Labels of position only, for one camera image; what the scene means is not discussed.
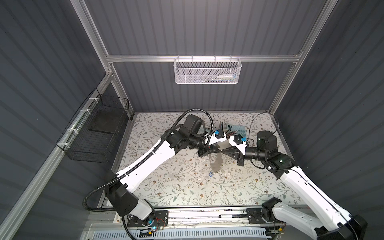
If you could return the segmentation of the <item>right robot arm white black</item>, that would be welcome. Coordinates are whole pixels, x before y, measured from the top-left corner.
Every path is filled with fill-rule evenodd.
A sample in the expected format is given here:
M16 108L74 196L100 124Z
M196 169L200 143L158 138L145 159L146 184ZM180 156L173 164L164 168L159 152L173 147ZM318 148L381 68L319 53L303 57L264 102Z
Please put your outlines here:
M262 205L259 216L266 223L287 223L314 240L362 240L368 223L360 215L351 215L327 196L292 158L280 153L277 137L270 131L257 133L256 146L249 147L243 139L230 137L230 147L221 152L241 166L246 160L259 161L264 168L293 190L315 214L302 213L273 197Z

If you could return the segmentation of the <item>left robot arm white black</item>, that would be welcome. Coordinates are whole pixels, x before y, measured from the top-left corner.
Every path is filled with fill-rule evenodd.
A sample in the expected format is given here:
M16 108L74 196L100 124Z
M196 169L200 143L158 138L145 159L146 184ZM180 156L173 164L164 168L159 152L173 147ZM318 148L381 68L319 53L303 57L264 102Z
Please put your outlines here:
M176 121L148 152L118 171L115 182L105 187L105 195L120 217L131 215L150 225L155 218L154 208L134 195L141 182L181 150L197 149L203 157L209 153L211 145L226 139L222 129L207 130L200 117L188 115L183 124Z

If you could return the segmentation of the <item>glue tube in basket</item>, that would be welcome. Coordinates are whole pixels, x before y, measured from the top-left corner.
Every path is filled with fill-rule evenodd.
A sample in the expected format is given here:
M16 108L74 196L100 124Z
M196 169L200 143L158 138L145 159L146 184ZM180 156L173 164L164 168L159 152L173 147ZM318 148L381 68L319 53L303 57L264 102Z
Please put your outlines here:
M235 82L238 79L237 74L224 74L218 75L210 79L206 79L207 82Z

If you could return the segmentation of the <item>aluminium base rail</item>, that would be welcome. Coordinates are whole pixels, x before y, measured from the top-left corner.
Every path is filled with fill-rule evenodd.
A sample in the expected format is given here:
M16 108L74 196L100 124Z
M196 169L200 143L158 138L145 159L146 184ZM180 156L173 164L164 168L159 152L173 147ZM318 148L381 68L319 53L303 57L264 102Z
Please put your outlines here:
M299 217L304 219L317 219L313 211L305 205L294 205L292 207L299 212ZM224 225L255 225L262 226L274 224L276 219L267 221L267 214L262 206L221 206L221 207L160 207L155 209L154 222L151 227L202 227L224 226ZM116 212L90 213L86 226L91 224L109 224L111 226L121 226L123 217ZM146 228L145 221L138 217L129 215L125 220L129 228Z

